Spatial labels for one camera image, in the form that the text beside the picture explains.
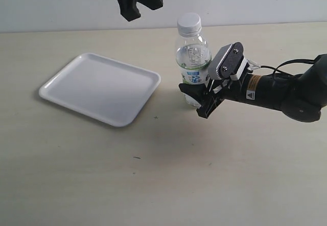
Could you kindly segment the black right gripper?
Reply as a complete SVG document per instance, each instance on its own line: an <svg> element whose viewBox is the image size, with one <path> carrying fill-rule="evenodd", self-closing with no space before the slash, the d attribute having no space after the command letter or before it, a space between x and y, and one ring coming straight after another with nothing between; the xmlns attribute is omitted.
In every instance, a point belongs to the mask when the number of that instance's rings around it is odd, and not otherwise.
<svg viewBox="0 0 327 226"><path fill-rule="evenodd" d="M196 110L199 117L208 119L213 111L224 101L238 101L242 95L242 87L245 86L246 77L249 70L245 68L239 79L232 80L229 76L223 80L212 80L209 87L205 84L191 85L180 83L180 91L191 97L196 102L201 103L201 107Z"/></svg>

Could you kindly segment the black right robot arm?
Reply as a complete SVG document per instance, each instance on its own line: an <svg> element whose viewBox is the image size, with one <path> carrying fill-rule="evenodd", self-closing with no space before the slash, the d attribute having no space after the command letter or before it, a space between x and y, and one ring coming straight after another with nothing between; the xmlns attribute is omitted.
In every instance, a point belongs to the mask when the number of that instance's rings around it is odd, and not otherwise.
<svg viewBox="0 0 327 226"><path fill-rule="evenodd" d="M306 63L310 68L303 74L291 75L275 68L268 75L255 75L246 70L239 81L211 80L208 85L179 84L185 95L199 103L197 114L208 118L224 101L244 103L281 111L300 122L315 122L326 107L326 55L313 60L296 59L285 64Z"/></svg>

